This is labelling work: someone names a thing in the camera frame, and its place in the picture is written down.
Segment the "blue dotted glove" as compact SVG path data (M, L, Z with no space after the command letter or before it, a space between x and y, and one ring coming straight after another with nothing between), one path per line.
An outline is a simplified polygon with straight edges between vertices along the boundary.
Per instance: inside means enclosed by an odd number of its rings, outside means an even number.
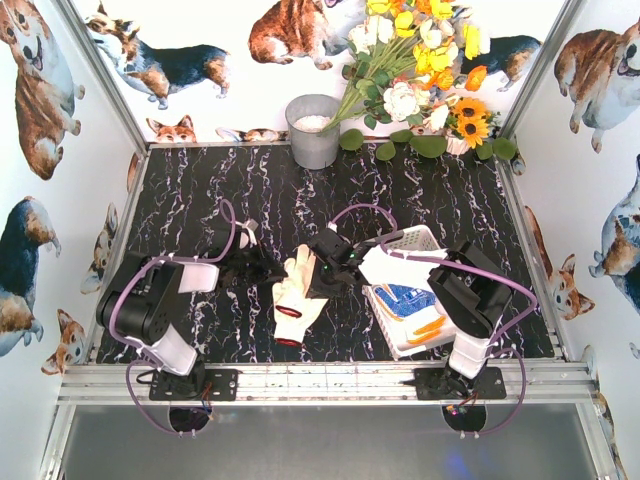
M446 315L436 307L437 298L433 292L384 284L375 286L373 293L391 325L402 328L407 344L424 344L443 332Z

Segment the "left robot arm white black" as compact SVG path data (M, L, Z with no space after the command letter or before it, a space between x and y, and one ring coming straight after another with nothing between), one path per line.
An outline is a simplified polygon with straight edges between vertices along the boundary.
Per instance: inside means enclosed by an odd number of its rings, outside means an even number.
M200 257L127 252L98 302L97 324L154 368L188 376L198 354L174 327L181 315L179 296L275 283L286 276L257 240L255 228L253 221L217 228Z

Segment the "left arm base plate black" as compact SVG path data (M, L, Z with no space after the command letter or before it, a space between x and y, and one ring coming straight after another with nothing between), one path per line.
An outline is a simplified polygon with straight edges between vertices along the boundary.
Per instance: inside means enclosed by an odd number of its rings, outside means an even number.
M234 401L238 388L235 369L204 369L188 376L155 372L149 389L152 401Z

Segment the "cream glove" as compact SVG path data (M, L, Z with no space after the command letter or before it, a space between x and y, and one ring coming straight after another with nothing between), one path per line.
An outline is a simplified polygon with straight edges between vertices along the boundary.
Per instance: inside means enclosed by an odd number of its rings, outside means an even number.
M306 244L297 247L296 255L284 262L287 276L272 287L273 306L286 302L297 303L307 297L315 264L315 255Z
M285 345L301 346L306 331L318 319L325 305L325 299L303 299L297 303L276 304L275 340Z

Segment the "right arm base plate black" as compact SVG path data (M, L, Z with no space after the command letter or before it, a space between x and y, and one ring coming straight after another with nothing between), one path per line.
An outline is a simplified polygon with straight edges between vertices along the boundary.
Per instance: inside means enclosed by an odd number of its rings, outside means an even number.
M501 400L507 396L502 372L497 367L485 366L474 379L449 367L416 368L413 375L405 385L415 388L419 400L465 400L472 396Z

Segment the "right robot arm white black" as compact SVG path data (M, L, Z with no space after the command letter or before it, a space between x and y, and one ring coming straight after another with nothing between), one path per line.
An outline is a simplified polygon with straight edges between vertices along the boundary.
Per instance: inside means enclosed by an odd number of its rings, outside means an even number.
M360 287L393 359L451 343L449 368L468 380L480 374L514 289L473 244L442 248L424 225L352 243L331 226L308 246L316 257L309 297Z

